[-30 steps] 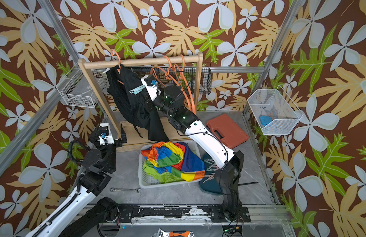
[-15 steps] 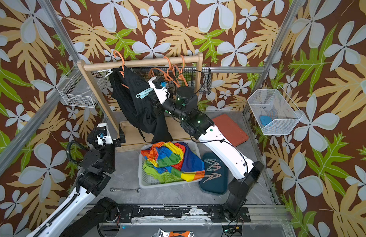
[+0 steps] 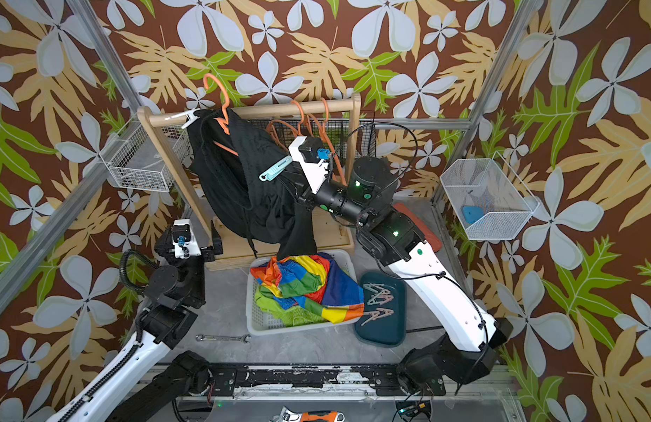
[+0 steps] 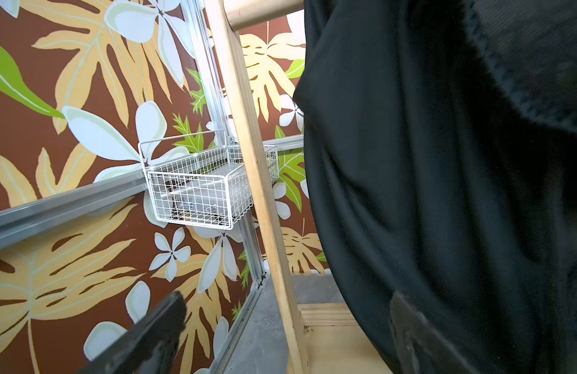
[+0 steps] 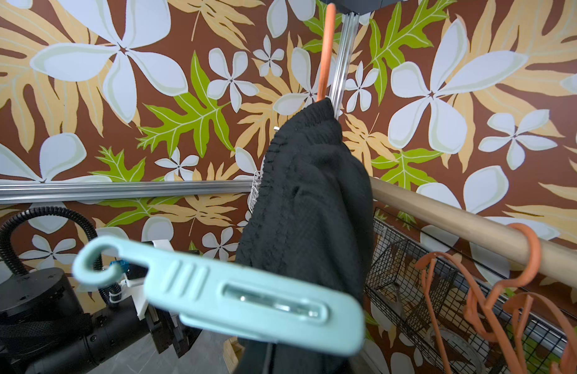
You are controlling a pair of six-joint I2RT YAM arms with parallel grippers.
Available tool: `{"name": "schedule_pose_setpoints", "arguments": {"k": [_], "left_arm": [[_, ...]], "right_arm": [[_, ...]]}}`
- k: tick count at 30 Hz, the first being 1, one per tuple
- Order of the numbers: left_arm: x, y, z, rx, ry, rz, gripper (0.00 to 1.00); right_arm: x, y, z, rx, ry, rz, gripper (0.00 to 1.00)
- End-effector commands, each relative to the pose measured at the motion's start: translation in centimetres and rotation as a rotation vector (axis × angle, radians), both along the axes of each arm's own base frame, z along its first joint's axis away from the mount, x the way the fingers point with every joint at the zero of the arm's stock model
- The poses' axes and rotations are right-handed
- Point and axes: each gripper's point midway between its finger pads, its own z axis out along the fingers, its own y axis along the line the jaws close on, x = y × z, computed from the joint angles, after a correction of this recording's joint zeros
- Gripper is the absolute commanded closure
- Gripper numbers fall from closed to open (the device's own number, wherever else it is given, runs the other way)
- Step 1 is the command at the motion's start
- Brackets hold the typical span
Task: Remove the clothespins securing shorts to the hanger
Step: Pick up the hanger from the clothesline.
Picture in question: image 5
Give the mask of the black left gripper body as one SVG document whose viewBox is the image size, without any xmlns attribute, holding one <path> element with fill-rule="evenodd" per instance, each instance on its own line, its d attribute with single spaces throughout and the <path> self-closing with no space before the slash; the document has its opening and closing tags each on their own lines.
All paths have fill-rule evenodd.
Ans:
<svg viewBox="0 0 577 374">
<path fill-rule="evenodd" d="M 148 305 L 145 313 L 147 326 L 158 354 L 173 347 L 178 358 L 182 358 L 196 343 L 202 330 L 180 322 L 179 316 Z"/>
</svg>

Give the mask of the mint clothespin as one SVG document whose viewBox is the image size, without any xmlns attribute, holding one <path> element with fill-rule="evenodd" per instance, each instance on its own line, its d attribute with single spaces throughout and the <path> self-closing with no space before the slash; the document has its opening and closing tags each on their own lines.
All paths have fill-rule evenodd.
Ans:
<svg viewBox="0 0 577 374">
<path fill-rule="evenodd" d="M 79 251 L 73 277 L 97 288 L 117 282 L 123 276 L 118 263 L 93 268 L 109 249 L 145 267 L 148 303 L 179 314 L 190 327 L 336 356 L 353 356 L 363 348 L 365 316 L 355 298 L 248 266 L 103 236 Z"/>
</svg>

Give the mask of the black shorts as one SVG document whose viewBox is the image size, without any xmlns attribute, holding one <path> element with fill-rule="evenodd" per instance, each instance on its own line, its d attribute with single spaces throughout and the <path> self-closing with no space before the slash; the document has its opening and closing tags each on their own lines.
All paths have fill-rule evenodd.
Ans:
<svg viewBox="0 0 577 374">
<path fill-rule="evenodd" d="M 373 193 L 344 144 L 329 99 L 275 134 L 236 263 L 364 298 L 373 254 Z"/>
</svg>

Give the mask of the orange hanger of rainbow shorts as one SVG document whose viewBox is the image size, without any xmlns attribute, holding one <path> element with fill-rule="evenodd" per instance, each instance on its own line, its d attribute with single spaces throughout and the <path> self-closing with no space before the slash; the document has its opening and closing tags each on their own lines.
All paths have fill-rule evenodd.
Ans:
<svg viewBox="0 0 577 374">
<path fill-rule="evenodd" d="M 430 324 L 424 331 L 424 341 L 439 355 L 442 371 L 511 373 L 499 344 L 483 339 L 464 317 L 470 288 L 476 286 L 488 295 L 493 287 L 480 285 L 460 261 L 444 252 L 424 255 L 416 261 L 415 268 L 419 271 L 423 305 Z M 503 295 L 508 289 L 511 288 L 500 293 L 493 312 L 512 338 L 511 315 L 502 309 L 510 299 Z"/>
</svg>

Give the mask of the orange hanger of black shorts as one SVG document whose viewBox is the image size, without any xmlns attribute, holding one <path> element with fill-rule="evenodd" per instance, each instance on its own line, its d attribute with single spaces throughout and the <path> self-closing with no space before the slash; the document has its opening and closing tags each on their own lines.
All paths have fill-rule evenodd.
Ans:
<svg viewBox="0 0 577 374">
<path fill-rule="evenodd" d="M 330 77 L 330 67 L 334 43 L 334 28 L 336 20 L 336 6 L 328 3 L 324 19 L 324 35 L 320 57 L 320 77 L 318 79 L 317 101 L 322 101 L 327 95 L 327 83 Z"/>
</svg>

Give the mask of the orange hanger of green shorts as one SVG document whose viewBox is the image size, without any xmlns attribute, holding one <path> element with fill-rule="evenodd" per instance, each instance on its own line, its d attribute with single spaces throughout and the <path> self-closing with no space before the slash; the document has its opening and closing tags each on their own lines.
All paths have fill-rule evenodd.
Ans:
<svg viewBox="0 0 577 374">
<path fill-rule="evenodd" d="M 501 326 L 493 307 L 496 305 L 500 293 L 506 288 L 518 288 L 533 281 L 538 274 L 542 262 L 542 245 L 536 233 L 524 224 L 510 224 L 522 233 L 529 244 L 530 254 L 528 264 L 524 271 L 514 279 L 501 280 L 493 286 L 488 295 L 484 295 L 476 286 L 470 288 L 464 317 L 475 327 L 477 333 L 485 340 L 499 344 L 508 369 L 511 373 L 528 372 L 527 360 L 523 349 L 523 334 L 528 325 L 532 307 L 535 304 L 547 308 L 556 322 L 566 334 L 567 344 L 558 362 L 550 364 L 550 373 L 576 373 L 577 372 L 577 334 L 566 316 L 561 310 L 546 297 L 534 293 L 519 293 L 508 299 L 502 306 L 503 311 L 511 315 L 513 337 L 509 338 L 508 332 Z"/>
</svg>

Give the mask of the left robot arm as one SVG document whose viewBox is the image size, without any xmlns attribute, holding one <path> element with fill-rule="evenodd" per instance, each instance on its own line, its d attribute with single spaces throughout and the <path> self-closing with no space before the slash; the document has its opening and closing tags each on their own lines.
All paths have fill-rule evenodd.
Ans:
<svg viewBox="0 0 577 374">
<path fill-rule="evenodd" d="M 12 247 L 23 223 L 43 216 L 72 221 L 88 239 L 90 221 L 65 207 L 31 207 L 0 227 L 0 257 L 11 276 L 0 284 L 0 373 L 88 373 L 145 336 L 159 353 L 173 347 L 182 357 L 201 331 L 142 299 L 147 269 L 118 260 L 123 278 L 99 289 L 105 307 L 85 313 L 65 271 L 53 265 L 30 272 Z"/>
</svg>

